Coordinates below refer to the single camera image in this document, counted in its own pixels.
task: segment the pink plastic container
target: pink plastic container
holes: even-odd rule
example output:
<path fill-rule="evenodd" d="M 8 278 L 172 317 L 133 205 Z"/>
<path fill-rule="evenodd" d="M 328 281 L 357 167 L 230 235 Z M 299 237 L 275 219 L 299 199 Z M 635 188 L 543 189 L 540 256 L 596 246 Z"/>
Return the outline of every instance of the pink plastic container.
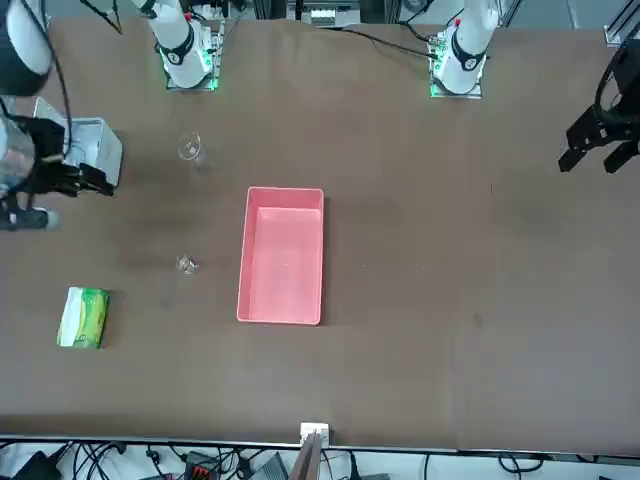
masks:
<path fill-rule="evenodd" d="M 320 322 L 323 217 L 322 190 L 249 189 L 238 320 Z"/>

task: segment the black cable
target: black cable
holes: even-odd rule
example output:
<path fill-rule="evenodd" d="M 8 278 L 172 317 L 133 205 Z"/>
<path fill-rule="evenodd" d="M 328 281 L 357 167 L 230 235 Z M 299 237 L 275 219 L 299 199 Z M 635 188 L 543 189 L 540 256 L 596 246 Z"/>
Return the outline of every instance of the black cable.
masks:
<path fill-rule="evenodd" d="M 40 30 L 40 34 L 42 38 L 47 44 L 47 47 L 51 51 L 51 57 L 53 57 L 53 63 L 56 67 L 56 71 L 58 72 L 58 80 L 60 80 L 60 89 L 62 90 L 62 100 L 64 102 L 64 110 L 67 114 L 67 129 L 69 130 L 69 143 L 67 144 L 67 150 L 64 152 L 64 156 L 66 157 L 69 154 L 69 150 L 71 150 L 71 145 L 73 144 L 73 133 L 71 131 L 71 107 L 69 107 L 69 93 L 67 92 L 67 84 L 64 81 L 64 74 L 62 73 L 62 68 L 60 67 L 60 61 L 58 60 L 58 56 L 56 55 L 56 51 L 53 48 L 53 44 L 51 43 L 51 39 L 49 39 L 49 35 L 45 31 L 44 27 L 40 24 L 38 19 L 36 18 L 33 10 L 27 3 L 27 0 L 20 0 L 22 2 L 22 6 L 25 8 L 33 23 L 37 26 L 38 30 Z"/>
<path fill-rule="evenodd" d="M 626 51 L 626 46 L 629 40 L 632 40 L 636 36 L 638 31 L 640 31 L 640 22 L 636 23 L 631 31 L 629 31 L 629 34 L 620 44 L 620 47 L 618 47 L 616 53 L 613 54 L 613 57 L 611 57 L 607 68 L 605 68 L 602 77 L 600 77 L 600 82 L 598 82 L 598 87 L 596 88 L 596 98 L 593 102 L 594 114 L 596 118 L 598 118 L 607 126 L 640 124 L 640 116 L 638 115 L 614 114 L 610 110 L 604 110 L 602 108 L 602 93 L 604 92 L 604 88 L 607 86 L 607 83 L 609 83 L 609 81 L 611 80 L 613 65 L 615 65 L 620 60 L 620 57 Z"/>
<path fill-rule="evenodd" d="M 418 40 L 420 40 L 421 42 L 429 42 L 429 40 L 431 40 L 432 35 L 429 35 L 427 37 L 425 37 L 424 35 L 421 35 L 420 33 L 418 33 L 418 31 L 413 28 L 408 22 L 400 22 L 400 25 L 403 25 L 405 27 L 407 27 L 409 29 L 409 31 L 411 32 L 411 34 L 416 37 Z"/>
<path fill-rule="evenodd" d="M 504 459 L 505 458 L 508 458 L 509 460 L 511 460 L 513 462 L 514 468 L 509 468 L 509 467 L 507 467 L 505 465 L 505 463 L 504 463 Z M 532 472 L 540 470 L 542 468 L 542 465 L 544 465 L 544 460 L 539 459 L 538 462 L 539 463 L 537 465 L 533 466 L 533 467 L 522 468 L 520 466 L 520 464 L 518 463 L 518 461 L 516 460 L 516 457 L 514 457 L 513 455 L 500 454 L 498 456 L 498 463 L 500 464 L 502 469 L 504 471 L 506 471 L 506 472 L 509 472 L 509 473 L 513 474 L 513 475 L 518 475 L 518 480 L 522 479 L 522 474 L 523 473 L 532 473 Z"/>
<path fill-rule="evenodd" d="M 429 10 L 429 7 L 431 6 L 431 4 L 433 2 L 435 2 L 436 0 L 427 0 L 427 3 L 424 4 L 424 7 L 422 7 L 420 10 L 418 10 L 416 13 L 414 13 L 413 15 L 411 15 L 407 20 L 404 20 L 404 22 L 400 22 L 400 23 L 409 23 L 411 20 L 413 20 L 414 18 L 416 18 L 418 15 L 422 15 L 423 13 L 426 13 L 427 10 Z"/>
<path fill-rule="evenodd" d="M 405 52 L 405 53 L 412 53 L 414 55 L 420 55 L 422 57 L 432 58 L 434 60 L 438 59 L 438 56 L 433 54 L 433 53 L 421 52 L 420 50 L 414 50 L 413 48 L 404 47 L 402 45 L 398 45 L 397 43 L 392 43 L 392 42 L 389 42 L 387 40 L 383 40 L 382 38 L 374 37 L 373 35 L 369 35 L 368 33 L 358 32 L 356 30 L 347 30 L 347 29 L 344 29 L 344 28 L 341 29 L 341 30 L 337 30 L 337 31 L 353 33 L 355 35 L 359 35 L 361 37 L 368 38 L 369 40 L 373 40 L 374 42 L 378 42 L 378 43 L 381 43 L 383 45 L 387 45 L 389 47 L 397 48 L 398 50 L 400 50 L 402 52 Z"/>
<path fill-rule="evenodd" d="M 428 42 L 430 40 L 430 36 L 425 37 L 423 35 L 420 35 L 420 33 L 418 33 L 418 31 L 413 28 L 413 26 L 410 25 L 411 20 L 413 20 L 414 18 L 416 18 L 418 15 L 421 15 L 423 13 L 426 13 L 426 11 L 429 9 L 429 7 L 433 4 L 433 2 L 435 2 L 435 0 L 427 0 L 427 3 L 424 4 L 424 7 L 422 7 L 420 10 L 418 10 L 416 13 L 414 13 L 413 15 L 411 15 L 411 17 L 409 17 L 408 20 L 403 20 L 398 22 L 399 25 L 402 25 L 404 27 L 407 27 L 409 29 L 409 31 L 411 32 L 411 34 L 416 37 L 418 40 L 422 41 L 422 42 Z"/>
<path fill-rule="evenodd" d="M 464 7 L 462 7 L 460 11 L 458 11 L 458 13 L 456 13 L 453 17 L 447 20 L 447 23 L 445 23 L 445 26 L 448 27 L 451 24 L 451 22 L 453 22 L 458 17 L 458 15 L 460 15 L 462 12 L 464 12 Z"/>
<path fill-rule="evenodd" d="M 187 454 L 178 452 L 173 445 L 169 445 L 169 448 L 173 453 L 175 453 L 176 457 L 178 457 L 182 463 L 187 463 Z"/>
<path fill-rule="evenodd" d="M 356 462 L 356 456 L 352 451 L 349 451 L 349 458 L 351 459 L 351 473 L 349 474 L 349 480 L 362 480 L 360 472 L 358 471 L 358 462 Z"/>
<path fill-rule="evenodd" d="M 327 457 L 327 452 L 323 450 L 322 456 L 324 457 L 325 462 L 327 462 L 327 469 L 329 470 L 329 476 L 331 477 L 331 480 L 334 480 L 333 470 L 331 469 L 331 462 L 329 461 L 329 457 Z"/>
<path fill-rule="evenodd" d="M 100 461 L 102 460 L 102 457 L 104 456 L 105 452 L 109 451 L 110 448 L 111 448 L 111 445 L 107 445 L 106 447 L 104 447 L 104 449 L 100 453 L 98 453 L 97 450 L 93 449 L 93 446 L 91 444 L 82 446 L 82 449 L 87 453 L 89 457 L 91 457 L 91 460 L 93 462 L 89 467 L 87 476 L 85 477 L 86 480 L 91 480 L 91 477 L 93 476 L 93 472 L 96 468 L 98 469 L 98 473 L 100 474 L 100 478 L 102 480 L 109 480 L 109 476 L 104 472 L 104 470 L 100 466 Z"/>
<path fill-rule="evenodd" d="M 107 15 L 102 10 L 99 10 L 98 8 L 96 8 L 93 4 L 89 3 L 88 0 L 80 0 L 80 3 L 83 4 L 85 7 L 87 7 L 89 10 L 91 10 L 93 13 L 98 15 L 100 18 L 102 18 L 105 22 L 107 22 L 111 26 L 111 28 L 113 28 L 116 32 L 122 35 L 122 24 L 120 23 L 120 15 L 118 15 L 117 0 L 113 0 L 113 4 L 111 6 L 111 9 L 113 10 L 113 14 L 116 17 L 116 21 L 118 22 L 117 25 L 113 23 L 113 21 L 109 18 L 109 15 Z"/>
<path fill-rule="evenodd" d="M 422 473 L 423 480 L 427 480 L 427 468 L 429 467 L 430 458 L 431 458 L 431 455 L 427 453 L 424 458 L 424 471 Z"/>
<path fill-rule="evenodd" d="M 84 466 L 87 464 L 87 462 L 89 460 L 91 460 L 91 457 L 89 455 L 87 455 L 86 458 L 84 459 L 84 461 L 78 467 L 78 455 L 80 454 L 80 450 L 82 449 L 85 452 L 85 454 L 87 453 L 87 451 L 84 448 L 84 444 L 78 443 L 77 445 L 78 445 L 78 449 L 76 450 L 76 453 L 73 456 L 73 480 L 77 480 L 78 475 L 80 474 L 80 472 L 82 471 Z M 105 447 L 106 448 L 106 445 L 100 444 L 98 446 L 98 448 L 96 449 L 96 452 L 98 450 L 100 450 L 101 447 Z"/>
<path fill-rule="evenodd" d="M 511 7 L 509 7 L 509 11 L 503 17 L 503 21 L 502 21 L 503 27 L 507 28 L 509 27 L 509 25 L 511 25 L 511 21 L 513 20 L 513 17 L 516 16 L 516 13 L 518 13 L 518 9 L 520 8 L 521 4 L 522 4 L 522 0 L 513 0 Z"/>
<path fill-rule="evenodd" d="M 160 476 L 160 478 L 169 480 L 169 477 L 167 477 L 167 475 L 162 473 L 162 470 L 160 470 L 160 467 L 158 466 L 160 464 L 160 454 L 155 450 L 152 450 L 151 445 L 147 445 L 146 455 L 147 455 L 147 458 L 151 460 L 151 463 L 153 463 L 153 467 L 156 469 L 156 472 L 158 472 L 158 475 Z"/>
<path fill-rule="evenodd" d="M 13 442 L 3 443 L 2 445 L 0 445 L 0 450 L 3 450 L 5 448 L 7 448 L 7 447 L 10 447 L 11 445 L 15 445 L 16 443 L 20 443 L 20 442 L 13 441 Z"/>
<path fill-rule="evenodd" d="M 47 29 L 47 0 L 40 0 L 40 15 L 42 15 L 42 26 Z"/>

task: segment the brown table surface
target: brown table surface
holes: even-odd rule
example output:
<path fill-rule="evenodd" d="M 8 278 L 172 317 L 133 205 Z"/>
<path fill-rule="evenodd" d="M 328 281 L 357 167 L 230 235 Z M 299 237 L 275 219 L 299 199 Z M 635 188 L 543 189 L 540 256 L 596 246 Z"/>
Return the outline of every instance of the brown table surface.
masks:
<path fill-rule="evenodd" d="M 640 164 L 556 165 L 601 32 L 498 31 L 485 98 L 459 101 L 428 97 L 423 59 L 285 21 L 233 28 L 217 92 L 167 93 L 148 27 L 124 29 L 53 25 L 122 178 L 0 236 L 2 431 L 294 442 L 321 421 L 338 444 L 638 453 Z M 214 172 L 177 157 L 189 131 Z M 236 320 L 251 185 L 325 192 L 317 328 Z M 55 344 L 70 285 L 113 292 L 100 351 Z"/>

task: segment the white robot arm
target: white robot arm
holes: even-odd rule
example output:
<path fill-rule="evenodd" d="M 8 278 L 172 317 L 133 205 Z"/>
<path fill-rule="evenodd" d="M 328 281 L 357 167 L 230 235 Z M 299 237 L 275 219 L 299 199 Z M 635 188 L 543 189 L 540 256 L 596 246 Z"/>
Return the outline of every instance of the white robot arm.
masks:
<path fill-rule="evenodd" d="M 459 22 L 446 31 L 447 49 L 435 73 L 444 88 L 460 95 L 473 89 L 498 21 L 496 0 L 465 0 Z"/>
<path fill-rule="evenodd" d="M 187 22 L 179 0 L 132 0 L 149 20 L 165 70 L 181 88 L 191 88 L 213 70 L 211 29 Z"/>

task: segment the tissue box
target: tissue box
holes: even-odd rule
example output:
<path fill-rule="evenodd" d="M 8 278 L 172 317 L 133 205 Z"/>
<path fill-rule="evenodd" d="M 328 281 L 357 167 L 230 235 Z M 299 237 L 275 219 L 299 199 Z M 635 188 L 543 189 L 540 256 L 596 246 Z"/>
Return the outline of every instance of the tissue box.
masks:
<path fill-rule="evenodd" d="M 61 347 L 99 348 L 109 294 L 98 288 L 70 287 L 58 329 Z"/>

